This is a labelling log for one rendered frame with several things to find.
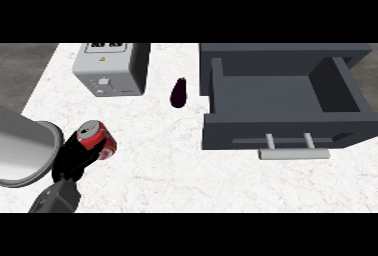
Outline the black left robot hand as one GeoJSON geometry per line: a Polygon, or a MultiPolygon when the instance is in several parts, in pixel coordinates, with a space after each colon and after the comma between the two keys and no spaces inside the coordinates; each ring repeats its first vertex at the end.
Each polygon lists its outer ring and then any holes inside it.
{"type": "Polygon", "coordinates": [[[52,179],[58,183],[61,180],[77,182],[85,173],[86,167],[98,160],[107,139],[88,150],[77,139],[77,133],[73,133],[70,139],[62,145],[52,168],[52,179]]]}

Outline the red soda can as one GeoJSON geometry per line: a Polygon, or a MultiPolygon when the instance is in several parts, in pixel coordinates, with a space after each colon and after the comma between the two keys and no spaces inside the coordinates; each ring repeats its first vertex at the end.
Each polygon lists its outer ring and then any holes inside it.
{"type": "Polygon", "coordinates": [[[91,120],[80,126],[77,139],[88,150],[91,150],[102,140],[107,140],[99,154],[99,160],[107,160],[116,154],[117,141],[101,121],[91,120]]]}

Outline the dark grey drawer front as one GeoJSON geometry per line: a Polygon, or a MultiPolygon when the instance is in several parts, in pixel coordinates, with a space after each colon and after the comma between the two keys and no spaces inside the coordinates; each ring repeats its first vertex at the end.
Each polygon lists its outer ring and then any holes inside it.
{"type": "Polygon", "coordinates": [[[316,148],[343,149],[378,136],[378,113],[251,114],[204,116],[203,149],[244,150],[306,148],[305,134],[316,148]]]}

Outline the dark grey drawer box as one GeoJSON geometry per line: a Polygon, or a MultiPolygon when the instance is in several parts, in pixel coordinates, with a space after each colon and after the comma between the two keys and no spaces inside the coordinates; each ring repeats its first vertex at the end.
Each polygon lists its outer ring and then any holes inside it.
{"type": "Polygon", "coordinates": [[[356,83],[344,60],[328,57],[313,63],[250,62],[241,68],[212,60],[212,103],[226,116],[321,115],[362,111],[356,83]]]}

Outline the pale grey toaster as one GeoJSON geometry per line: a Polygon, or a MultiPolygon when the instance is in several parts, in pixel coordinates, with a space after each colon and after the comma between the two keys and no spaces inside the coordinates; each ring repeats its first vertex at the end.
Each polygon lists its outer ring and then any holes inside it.
{"type": "Polygon", "coordinates": [[[150,43],[83,43],[73,73],[96,97],[142,96],[150,43]]]}

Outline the dark purple eggplant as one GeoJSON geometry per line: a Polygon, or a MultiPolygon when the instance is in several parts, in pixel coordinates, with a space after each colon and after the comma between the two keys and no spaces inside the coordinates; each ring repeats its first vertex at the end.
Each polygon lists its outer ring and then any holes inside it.
{"type": "Polygon", "coordinates": [[[170,103],[175,108],[182,108],[187,104],[188,92],[187,92],[187,78],[178,79],[170,95],[170,103]]]}

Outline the dark grey cabinet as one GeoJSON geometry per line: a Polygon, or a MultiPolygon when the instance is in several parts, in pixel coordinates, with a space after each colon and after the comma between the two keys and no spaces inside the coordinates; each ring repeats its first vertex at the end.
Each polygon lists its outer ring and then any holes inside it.
{"type": "Polygon", "coordinates": [[[306,76],[334,58],[352,68],[371,52],[368,43],[201,43],[200,93],[210,94],[212,60],[228,76],[306,76]]]}

